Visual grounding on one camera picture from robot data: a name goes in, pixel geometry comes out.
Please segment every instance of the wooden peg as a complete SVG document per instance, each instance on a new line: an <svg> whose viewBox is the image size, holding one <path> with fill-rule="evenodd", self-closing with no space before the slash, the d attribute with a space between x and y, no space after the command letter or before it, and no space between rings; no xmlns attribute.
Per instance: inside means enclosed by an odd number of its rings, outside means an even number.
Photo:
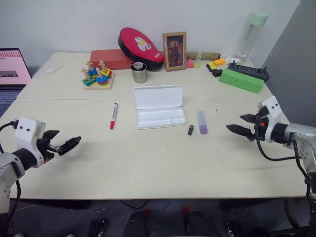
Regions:
<svg viewBox="0 0 316 237"><path fill-rule="evenodd" d="M87 78L87 80L90 80L90 76L89 74L87 73L87 70L85 68L82 68L81 71L83 72L85 78Z"/></svg>
<svg viewBox="0 0 316 237"><path fill-rule="evenodd" d="M90 63L90 61L87 61L86 65L88 66L88 68L90 69L90 71L93 71L92 63Z"/></svg>
<svg viewBox="0 0 316 237"><path fill-rule="evenodd" d="M97 70L97 74L98 74L98 76L99 76L99 78L103 78L103 75L101 74L101 72L100 72L100 69L99 68L96 68L96 70Z"/></svg>
<svg viewBox="0 0 316 237"><path fill-rule="evenodd" d="M103 71L104 73L106 73L106 69L107 69L107 67L105 66L105 64L104 64L104 62L103 62L102 60L100 60L99 65L101 66L102 71Z"/></svg>

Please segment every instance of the cardboard tube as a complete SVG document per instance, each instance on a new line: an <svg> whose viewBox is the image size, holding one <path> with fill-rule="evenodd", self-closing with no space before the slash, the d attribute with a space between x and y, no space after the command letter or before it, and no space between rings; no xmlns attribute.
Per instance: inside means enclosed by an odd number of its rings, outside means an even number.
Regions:
<svg viewBox="0 0 316 237"><path fill-rule="evenodd" d="M197 55L197 52L187 53L187 59L195 60L196 55ZM221 57L220 53L202 53L201 60L212 61L212 60L220 59L220 57Z"/></svg>

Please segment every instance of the pink eraser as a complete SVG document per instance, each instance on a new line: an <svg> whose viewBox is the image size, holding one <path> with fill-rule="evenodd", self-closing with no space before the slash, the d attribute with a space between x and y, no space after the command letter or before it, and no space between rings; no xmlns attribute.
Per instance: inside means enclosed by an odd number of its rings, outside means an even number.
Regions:
<svg viewBox="0 0 316 237"><path fill-rule="evenodd" d="M194 61L192 59L187 60L187 68L194 68Z"/></svg>

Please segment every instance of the laptop screen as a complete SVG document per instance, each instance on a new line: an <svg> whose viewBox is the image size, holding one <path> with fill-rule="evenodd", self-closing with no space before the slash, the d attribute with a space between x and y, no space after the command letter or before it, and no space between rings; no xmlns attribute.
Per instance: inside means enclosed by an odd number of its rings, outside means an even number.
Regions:
<svg viewBox="0 0 316 237"><path fill-rule="evenodd" d="M0 85L26 85L30 73L18 48L0 48Z"/></svg>

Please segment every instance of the laptop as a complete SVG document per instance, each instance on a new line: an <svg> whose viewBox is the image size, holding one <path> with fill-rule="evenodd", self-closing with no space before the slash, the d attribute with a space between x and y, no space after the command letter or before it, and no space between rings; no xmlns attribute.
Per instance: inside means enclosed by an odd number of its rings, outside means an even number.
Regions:
<svg viewBox="0 0 316 237"><path fill-rule="evenodd" d="M31 80L18 48L0 48L0 117Z"/></svg>

